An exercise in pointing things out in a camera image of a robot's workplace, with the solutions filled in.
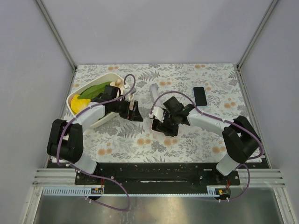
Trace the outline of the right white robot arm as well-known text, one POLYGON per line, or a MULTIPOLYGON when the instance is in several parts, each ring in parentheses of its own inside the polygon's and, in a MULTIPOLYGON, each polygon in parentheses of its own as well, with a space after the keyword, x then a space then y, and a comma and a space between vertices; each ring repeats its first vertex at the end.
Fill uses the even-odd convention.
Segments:
POLYGON ((175 97, 164 102, 164 108, 155 103, 149 118, 153 119, 152 130, 175 137, 179 125, 196 126, 213 132, 224 139, 227 154, 216 165, 223 176, 229 175, 239 165, 248 161, 251 155, 262 148, 261 140, 253 126, 244 116, 236 119, 221 119, 199 112, 193 104, 184 106, 175 97))

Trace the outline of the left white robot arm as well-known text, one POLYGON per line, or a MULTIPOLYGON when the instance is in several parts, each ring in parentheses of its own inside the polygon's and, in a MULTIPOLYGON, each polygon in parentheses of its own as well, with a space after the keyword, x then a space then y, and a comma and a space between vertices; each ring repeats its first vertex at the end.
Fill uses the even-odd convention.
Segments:
POLYGON ((106 85, 104 92, 70 121, 56 119, 52 123, 47 145, 47 154, 65 160, 77 169, 94 174, 97 162, 84 153, 83 133, 92 124, 108 114, 116 113, 121 118, 142 122, 138 102, 126 99, 118 87, 106 85))

